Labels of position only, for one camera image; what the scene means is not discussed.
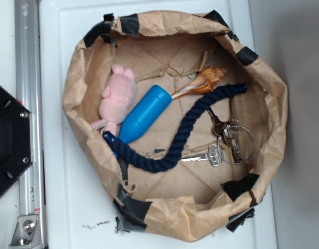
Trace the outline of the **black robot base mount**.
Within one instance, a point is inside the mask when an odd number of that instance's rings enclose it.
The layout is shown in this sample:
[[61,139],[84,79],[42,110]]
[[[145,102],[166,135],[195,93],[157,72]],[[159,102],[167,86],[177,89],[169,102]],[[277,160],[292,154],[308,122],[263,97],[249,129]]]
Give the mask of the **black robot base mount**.
[[0,198],[32,161],[31,112],[0,86]]

